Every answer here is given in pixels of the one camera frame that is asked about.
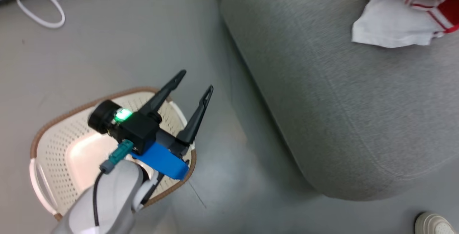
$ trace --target gray sofa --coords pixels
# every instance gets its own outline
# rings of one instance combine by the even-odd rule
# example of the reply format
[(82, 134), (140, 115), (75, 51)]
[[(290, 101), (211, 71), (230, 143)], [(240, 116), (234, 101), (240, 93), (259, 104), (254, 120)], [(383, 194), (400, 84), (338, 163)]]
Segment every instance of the gray sofa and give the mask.
[(399, 194), (459, 153), (459, 33), (428, 47), (351, 43), (368, 0), (222, 0), (300, 170), (346, 200)]

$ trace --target teal connector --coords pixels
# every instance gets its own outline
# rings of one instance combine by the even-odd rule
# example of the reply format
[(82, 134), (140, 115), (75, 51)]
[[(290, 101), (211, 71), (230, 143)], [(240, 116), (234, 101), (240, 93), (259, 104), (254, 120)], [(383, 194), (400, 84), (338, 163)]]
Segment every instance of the teal connector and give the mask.
[(132, 151), (133, 148), (134, 144), (131, 141), (122, 141), (121, 144), (118, 144), (118, 148), (116, 148), (116, 150), (113, 151), (110, 154), (110, 156), (108, 156), (108, 159), (102, 164), (100, 164), (100, 170), (105, 174), (110, 173), (113, 170), (113, 168), (115, 168), (115, 165), (117, 165), (118, 162), (124, 159), (126, 155), (128, 155)]

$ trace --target floor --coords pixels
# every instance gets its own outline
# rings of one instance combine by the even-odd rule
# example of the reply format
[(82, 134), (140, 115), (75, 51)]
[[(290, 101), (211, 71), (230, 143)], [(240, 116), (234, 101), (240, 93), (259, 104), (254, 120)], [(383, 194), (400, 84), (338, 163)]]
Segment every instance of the floor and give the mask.
[[(46, 0), (24, 0), (50, 20)], [(67, 22), (41, 27), (15, 2), (0, 6), (0, 226), (49, 233), (55, 219), (30, 185), (29, 147), (51, 118), (98, 97), (188, 74), (173, 94), (188, 117), (209, 84), (215, 91), (197, 137), (191, 179), (139, 213), (134, 234), (412, 233), (421, 211), (459, 229), (459, 164), (418, 189), (375, 202), (313, 191), (292, 157), (218, 12), (218, 0), (63, 0)]]

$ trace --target beige shoe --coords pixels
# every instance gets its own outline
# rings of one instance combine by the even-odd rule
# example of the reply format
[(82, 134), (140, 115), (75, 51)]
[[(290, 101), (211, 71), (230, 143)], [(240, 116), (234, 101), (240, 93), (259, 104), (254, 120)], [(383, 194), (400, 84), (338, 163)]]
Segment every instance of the beige shoe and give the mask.
[(415, 234), (458, 234), (445, 218), (425, 212), (416, 219)]

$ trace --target white plastic basket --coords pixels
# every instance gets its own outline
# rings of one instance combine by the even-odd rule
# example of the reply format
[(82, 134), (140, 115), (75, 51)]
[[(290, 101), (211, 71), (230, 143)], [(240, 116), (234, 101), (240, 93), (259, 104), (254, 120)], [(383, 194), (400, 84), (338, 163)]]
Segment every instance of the white plastic basket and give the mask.
[[(61, 219), (78, 196), (94, 184), (99, 165), (117, 147), (113, 138), (100, 135), (87, 126), (87, 117), (94, 106), (102, 100), (113, 100), (121, 107), (137, 111), (156, 91), (141, 87), (101, 98), (56, 118), (37, 133), (30, 153), (30, 179), (38, 199), (56, 219)], [(170, 99), (164, 102), (159, 114), (162, 117), (160, 127), (172, 135), (176, 135), (187, 124), (182, 111)], [(185, 180), (172, 180), (165, 176), (146, 206), (188, 180), (195, 166), (194, 148), (192, 144), (184, 156), (185, 160), (190, 160), (190, 170)], [(126, 159), (140, 164), (150, 176), (153, 174), (153, 169), (142, 162), (131, 156)]]

